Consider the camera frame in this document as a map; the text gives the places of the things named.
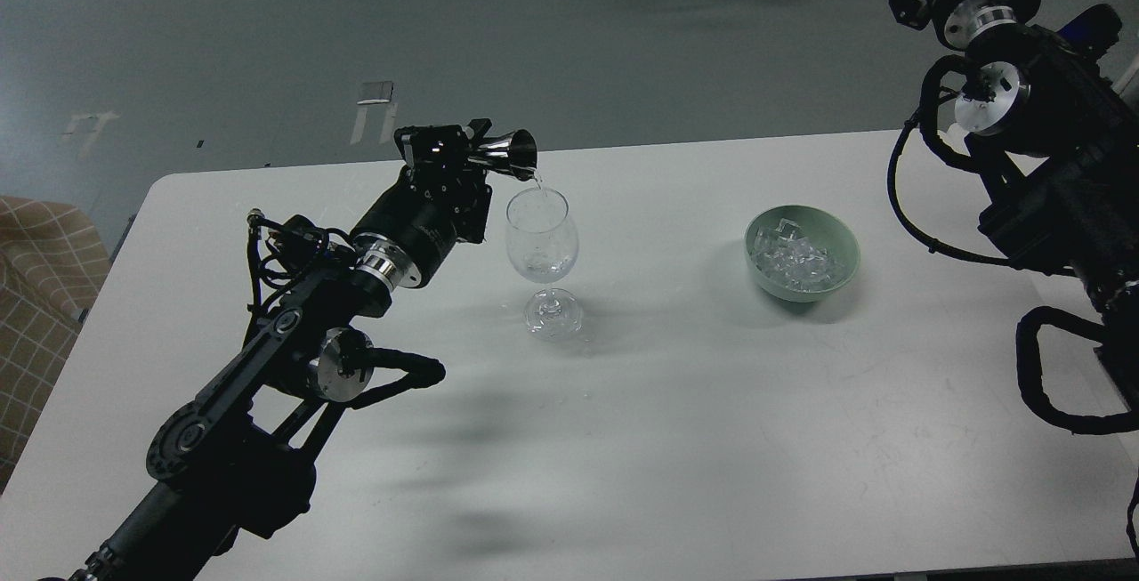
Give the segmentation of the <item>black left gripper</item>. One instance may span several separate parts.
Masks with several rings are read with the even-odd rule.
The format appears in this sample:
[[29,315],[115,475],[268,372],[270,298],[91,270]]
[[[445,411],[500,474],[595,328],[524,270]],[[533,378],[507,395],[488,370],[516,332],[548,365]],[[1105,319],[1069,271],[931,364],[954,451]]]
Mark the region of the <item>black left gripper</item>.
[[351,232],[357,272],[390,290],[418,289],[431,284],[456,245],[484,242],[492,189],[472,152],[491,126],[491,118],[472,118],[467,126],[396,128],[404,165]]

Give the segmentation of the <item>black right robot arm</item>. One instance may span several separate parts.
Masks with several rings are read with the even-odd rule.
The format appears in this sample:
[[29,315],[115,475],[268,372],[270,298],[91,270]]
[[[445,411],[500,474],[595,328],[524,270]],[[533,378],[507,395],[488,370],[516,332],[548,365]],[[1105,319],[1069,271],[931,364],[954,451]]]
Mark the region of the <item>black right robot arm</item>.
[[[1134,432],[1138,362],[1136,111],[1099,62],[1118,42],[1111,5],[1090,6],[1062,28],[1034,24],[1041,0],[887,0],[900,25],[934,28],[948,54],[927,69],[917,107],[886,172],[900,226],[929,253],[968,263],[1077,278],[1099,320],[1051,306],[1014,330],[1022,402],[1077,435]],[[953,170],[980,177],[991,203],[980,234],[995,256],[927,235],[906,215],[898,166],[909,136]],[[1055,407],[1043,386],[1044,327],[1093,342],[1123,412],[1085,416]]]

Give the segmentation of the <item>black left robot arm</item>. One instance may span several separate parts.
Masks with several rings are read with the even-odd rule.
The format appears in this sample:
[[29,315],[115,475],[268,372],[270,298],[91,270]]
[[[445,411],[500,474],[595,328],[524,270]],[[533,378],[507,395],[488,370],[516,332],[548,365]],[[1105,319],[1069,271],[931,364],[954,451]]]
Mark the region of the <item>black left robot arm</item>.
[[443,380],[439,359],[374,346],[352,322],[431,283],[454,245],[484,240],[489,174],[536,175],[533,136],[491,126],[399,128],[395,183],[350,232],[248,213],[241,350],[159,426],[151,491],[74,580],[191,580],[241,532],[269,539],[309,512],[318,455],[347,410]]

